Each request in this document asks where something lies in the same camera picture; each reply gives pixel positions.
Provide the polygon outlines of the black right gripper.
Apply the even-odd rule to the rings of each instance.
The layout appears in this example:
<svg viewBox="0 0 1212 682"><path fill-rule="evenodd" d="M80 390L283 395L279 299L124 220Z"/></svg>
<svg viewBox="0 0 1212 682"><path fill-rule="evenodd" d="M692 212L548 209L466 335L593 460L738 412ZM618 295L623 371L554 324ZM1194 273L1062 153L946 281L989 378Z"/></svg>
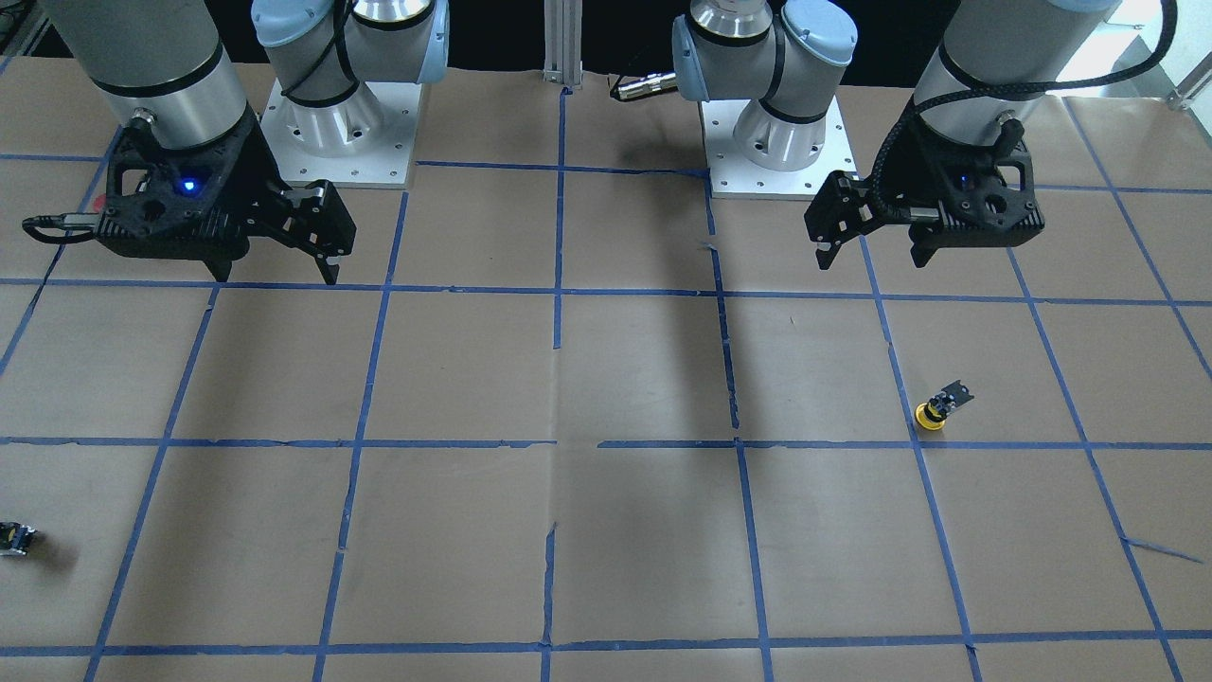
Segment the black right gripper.
<svg viewBox="0 0 1212 682"><path fill-rule="evenodd" d="M149 120L137 111L118 134L97 242L124 258L200 260L224 281L250 237L276 236L337 283L358 233L345 200L331 180L286 189L255 109L190 150L161 147Z"/></svg>

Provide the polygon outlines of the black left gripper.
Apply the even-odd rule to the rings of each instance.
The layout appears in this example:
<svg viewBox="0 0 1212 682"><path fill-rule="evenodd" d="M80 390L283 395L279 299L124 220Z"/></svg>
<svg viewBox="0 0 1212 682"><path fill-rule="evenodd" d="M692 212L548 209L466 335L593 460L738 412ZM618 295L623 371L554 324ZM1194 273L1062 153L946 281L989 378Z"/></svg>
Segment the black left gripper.
<svg viewBox="0 0 1212 682"><path fill-rule="evenodd" d="M1001 250L1044 233L1033 182L1025 125L1012 113L994 120L988 147L961 144L936 133L907 105L896 141L876 155L873 183L854 172L830 172L804 214L814 259L827 271L844 243L885 224L907 224L915 267L939 250Z"/></svg>

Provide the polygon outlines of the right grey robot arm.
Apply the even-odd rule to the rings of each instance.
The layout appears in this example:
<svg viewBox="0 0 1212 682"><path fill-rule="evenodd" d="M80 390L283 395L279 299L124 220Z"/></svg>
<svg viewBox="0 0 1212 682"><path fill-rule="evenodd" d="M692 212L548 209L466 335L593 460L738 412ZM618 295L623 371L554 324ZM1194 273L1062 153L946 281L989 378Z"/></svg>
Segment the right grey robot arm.
<svg viewBox="0 0 1212 682"><path fill-rule="evenodd" d="M336 283L342 187L405 187L421 92L448 64L446 1L256 1L276 91L256 113L202 1L46 1L121 122L101 210L23 220L42 243L198 260L221 283L255 237Z"/></svg>

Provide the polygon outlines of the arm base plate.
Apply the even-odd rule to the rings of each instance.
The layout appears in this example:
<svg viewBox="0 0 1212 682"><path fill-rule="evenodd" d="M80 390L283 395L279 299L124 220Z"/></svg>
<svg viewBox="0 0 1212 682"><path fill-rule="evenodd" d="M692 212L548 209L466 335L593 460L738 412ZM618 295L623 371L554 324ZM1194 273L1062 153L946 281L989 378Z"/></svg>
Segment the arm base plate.
<svg viewBox="0 0 1212 682"><path fill-rule="evenodd" d="M261 130L291 187L331 180L338 188L404 190L427 86L367 82L350 99L308 108L274 82Z"/></svg>
<svg viewBox="0 0 1212 682"><path fill-rule="evenodd" d="M810 124L743 99L701 102L701 120L715 197L808 200L833 171L857 172L837 99Z"/></svg>

